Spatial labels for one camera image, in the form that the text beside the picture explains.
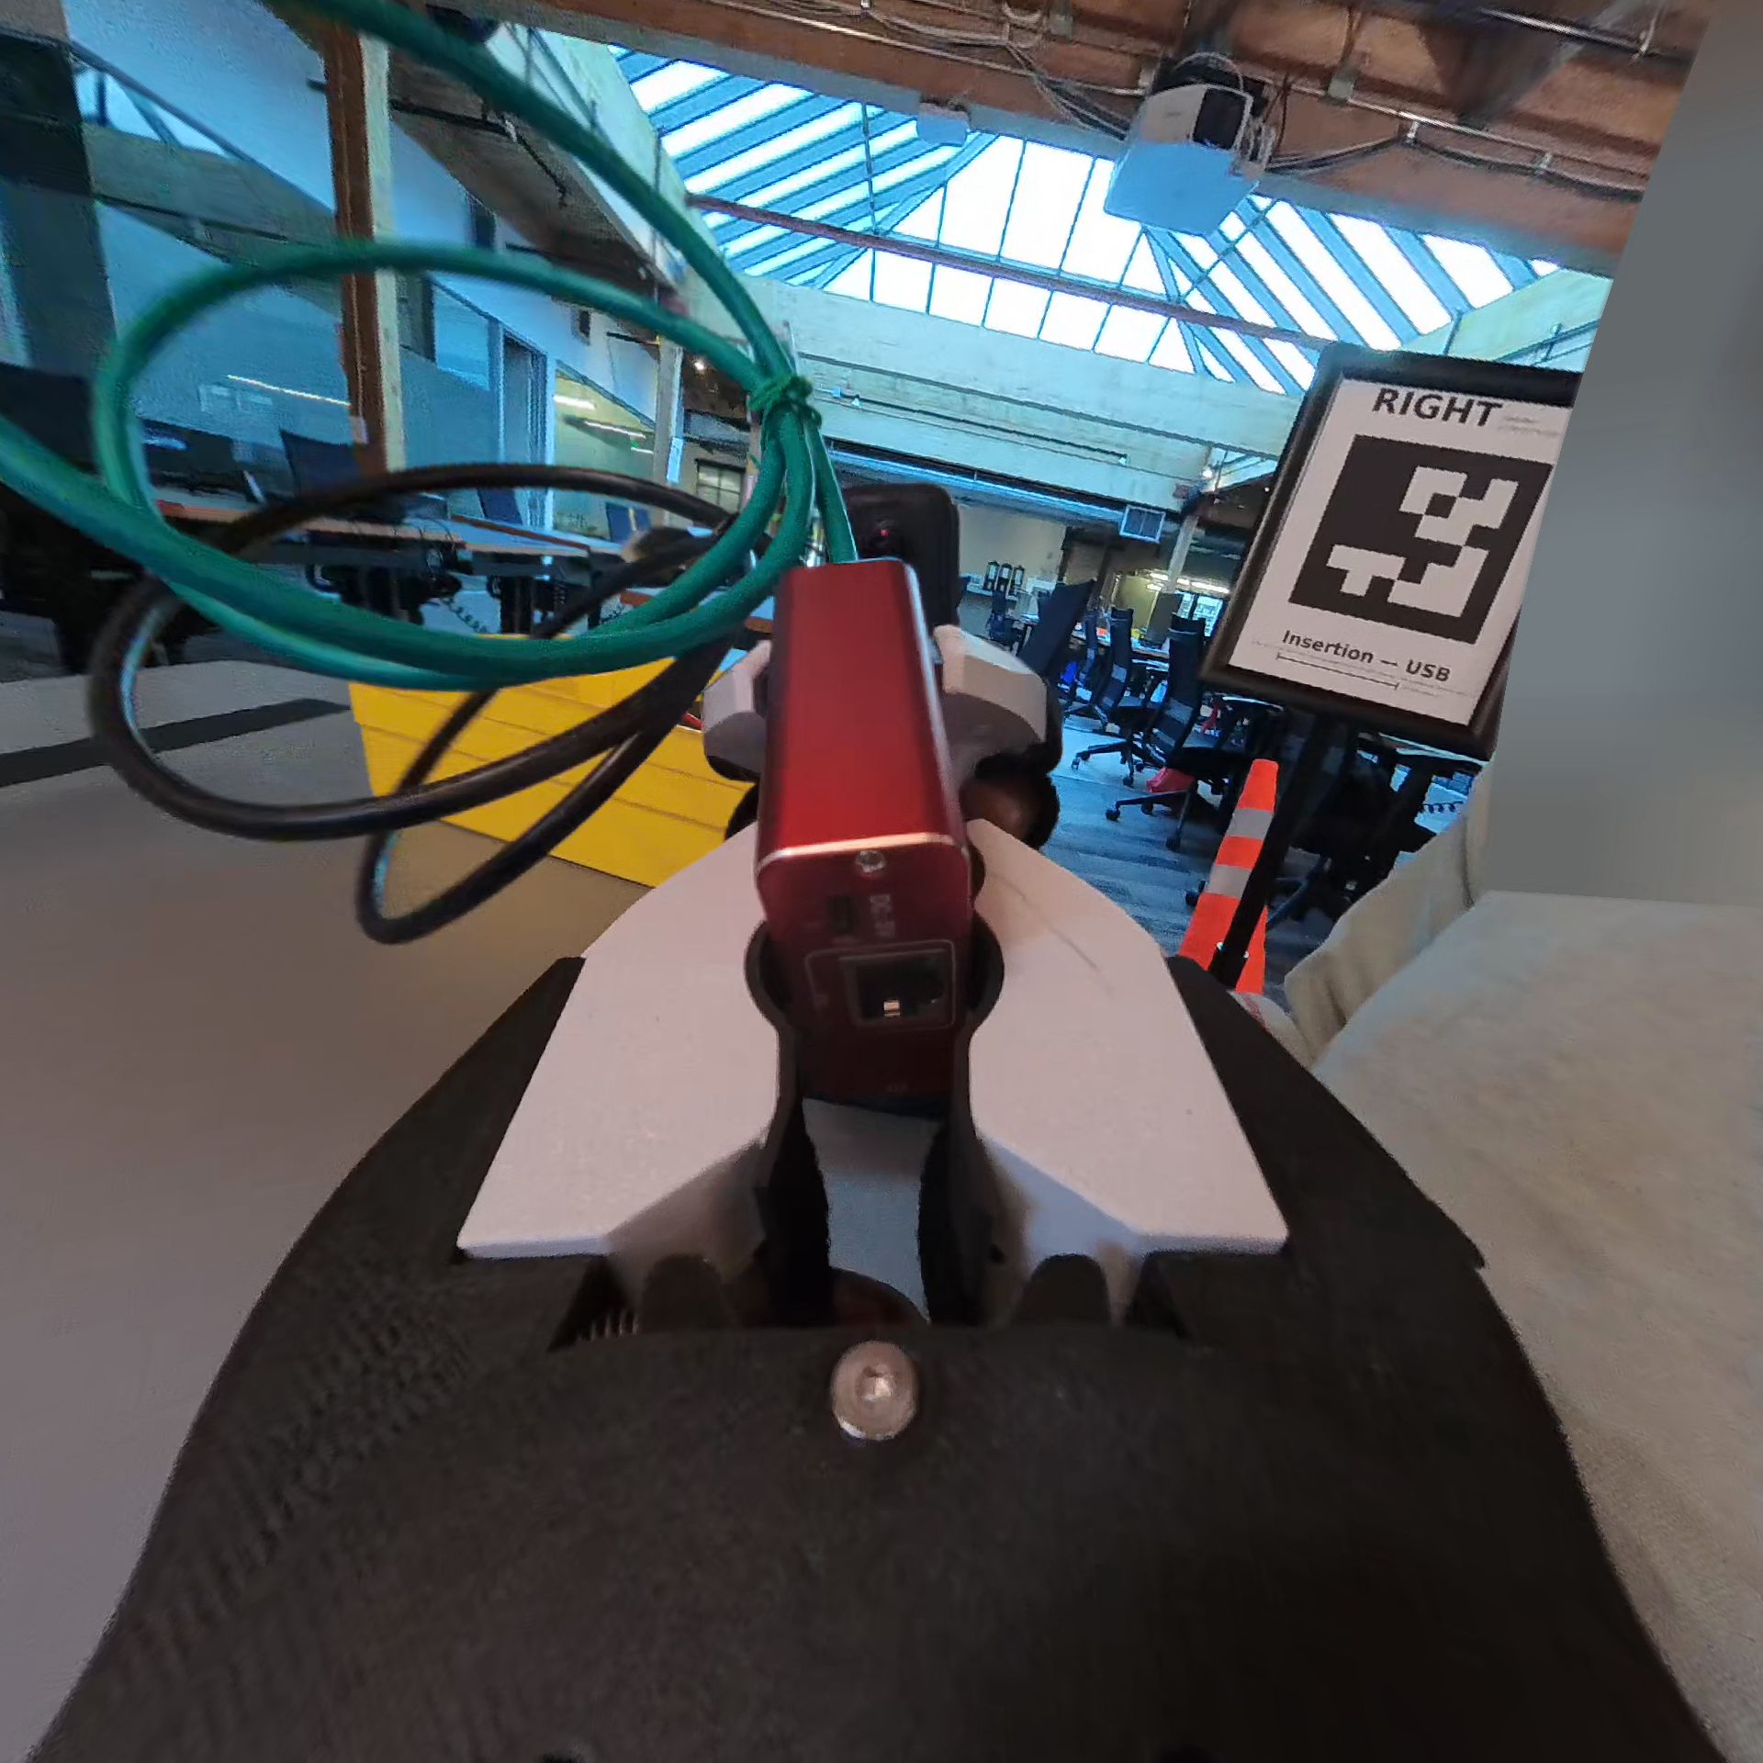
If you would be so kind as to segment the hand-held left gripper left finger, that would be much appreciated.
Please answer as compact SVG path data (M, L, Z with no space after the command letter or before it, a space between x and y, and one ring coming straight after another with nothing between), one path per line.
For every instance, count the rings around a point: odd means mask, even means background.
M602 1256L626 1290L670 1256L725 1278L752 1261L751 1160L780 1099L780 1034L745 978L759 928L745 828L584 948L460 1229L465 1256Z

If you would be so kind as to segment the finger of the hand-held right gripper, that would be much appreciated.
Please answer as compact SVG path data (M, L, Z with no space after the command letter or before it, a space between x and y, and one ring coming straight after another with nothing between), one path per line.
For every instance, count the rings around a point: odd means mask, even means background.
M1054 716L1047 682L1025 661L962 627L930 632L952 781L983 760L1023 759L1047 745Z
M700 739L713 772L739 782L740 797L725 830L745 830L759 817L767 744L767 664L773 648L742 649L700 698Z

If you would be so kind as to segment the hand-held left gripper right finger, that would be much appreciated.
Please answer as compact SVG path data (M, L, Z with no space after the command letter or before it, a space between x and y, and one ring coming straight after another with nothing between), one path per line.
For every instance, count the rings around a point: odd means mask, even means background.
M1157 940L1000 828L968 833L1003 959L968 1044L989 1296L1009 1307L1047 1260L1082 1255L1123 1312L1151 1255L1277 1255L1286 1219Z

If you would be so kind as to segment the red metal adapter box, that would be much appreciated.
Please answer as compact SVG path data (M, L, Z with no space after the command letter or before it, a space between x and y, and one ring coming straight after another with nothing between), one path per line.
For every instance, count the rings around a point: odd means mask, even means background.
M912 569L796 569L770 649L756 892L799 1081L929 1109L952 1087L976 888Z

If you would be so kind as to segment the orange traffic cone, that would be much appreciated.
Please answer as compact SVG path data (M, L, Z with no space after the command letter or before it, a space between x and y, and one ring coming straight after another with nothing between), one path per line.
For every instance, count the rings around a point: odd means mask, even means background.
M1218 959L1223 940L1231 932L1255 861L1267 846L1277 801L1280 764L1272 759L1251 760L1239 801L1225 824L1213 870L1178 944L1180 959L1191 959L1205 970L1213 967L1213 959Z

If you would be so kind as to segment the wooden office desks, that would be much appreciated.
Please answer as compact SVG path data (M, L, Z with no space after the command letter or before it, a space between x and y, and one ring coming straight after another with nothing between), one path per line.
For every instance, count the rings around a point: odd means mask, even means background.
M163 501L160 511L202 551L239 541L242 557L276 580L410 622L425 606L478 588L499 606L502 632L521 634L577 590L615 601L660 585L660 576L612 545L505 520L441 519L438 509L392 523L361 519L359 509L321 509L273 533L265 519L289 513L287 503ZM52 627L65 674L88 670L99 627L141 577L135 557L2 492L2 614Z

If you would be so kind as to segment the black framed tag sign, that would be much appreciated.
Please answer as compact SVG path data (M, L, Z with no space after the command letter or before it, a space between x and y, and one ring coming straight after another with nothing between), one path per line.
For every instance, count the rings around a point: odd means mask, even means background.
M1205 649L1223 695L1309 716L1208 972L1239 982L1324 760L1368 730L1487 760L1582 374L1333 344Z

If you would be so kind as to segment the person's pale grey sweatshirt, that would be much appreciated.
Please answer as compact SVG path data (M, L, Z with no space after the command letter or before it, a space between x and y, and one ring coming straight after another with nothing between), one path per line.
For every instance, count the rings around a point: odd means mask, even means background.
M1760 1758L1760 914L1496 892L1496 764L1246 1013L1477 1244L1649 1637Z

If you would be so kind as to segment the wooden post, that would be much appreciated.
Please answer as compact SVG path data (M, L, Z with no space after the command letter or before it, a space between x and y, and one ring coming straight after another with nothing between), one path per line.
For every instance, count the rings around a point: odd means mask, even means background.
M339 25L324 25L319 41L335 232L351 245L377 245L392 235L388 49ZM402 469L405 376L392 271L340 280L340 360L363 471Z

